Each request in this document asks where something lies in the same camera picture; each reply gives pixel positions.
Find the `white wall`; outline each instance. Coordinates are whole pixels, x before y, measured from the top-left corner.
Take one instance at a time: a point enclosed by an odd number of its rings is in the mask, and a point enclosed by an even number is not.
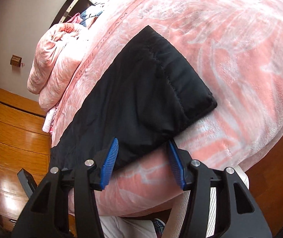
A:
[[[66,0],[0,0],[0,88],[38,100],[27,90],[37,43]],[[10,65],[22,57],[23,68]]]

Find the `silver screw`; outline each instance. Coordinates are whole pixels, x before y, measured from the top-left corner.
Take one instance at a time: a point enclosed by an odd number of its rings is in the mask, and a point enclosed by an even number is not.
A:
[[[52,174],[56,174],[57,172],[59,172],[59,168],[57,168],[56,166],[50,169],[50,173]]]
[[[191,165],[195,166],[195,167],[198,167],[199,165],[201,165],[200,161],[199,160],[192,160],[191,161]]]
[[[232,167],[226,168],[226,171],[227,171],[230,175],[234,174],[234,172],[235,172]]]
[[[94,161],[93,161],[92,159],[88,159],[88,160],[86,160],[86,161],[84,162],[84,164],[85,164],[86,166],[92,166],[92,165],[94,165]]]

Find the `white pants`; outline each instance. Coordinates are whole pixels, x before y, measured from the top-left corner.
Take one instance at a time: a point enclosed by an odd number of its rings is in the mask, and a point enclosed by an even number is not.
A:
[[[105,238],[157,238],[150,220],[123,219],[118,216],[100,216]]]

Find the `pink blanket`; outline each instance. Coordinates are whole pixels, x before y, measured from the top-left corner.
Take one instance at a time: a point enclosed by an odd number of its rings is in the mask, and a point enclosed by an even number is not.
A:
[[[49,111],[62,97],[87,51],[89,35],[80,24],[60,23],[40,39],[27,87],[31,93],[40,94],[43,110]]]
[[[59,103],[52,146],[147,25],[182,53],[218,102],[175,137],[177,145],[212,168],[257,163],[283,135],[283,0],[110,0]],[[181,192],[162,147],[114,173],[95,194],[100,215],[144,215],[171,207]],[[72,212],[72,192],[69,201]]]

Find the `folded black fabric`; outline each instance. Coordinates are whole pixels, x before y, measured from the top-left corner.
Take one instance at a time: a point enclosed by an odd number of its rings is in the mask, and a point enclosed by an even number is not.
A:
[[[187,60],[151,27],[116,56],[51,149],[68,169],[119,140],[114,170],[153,151],[217,106]]]

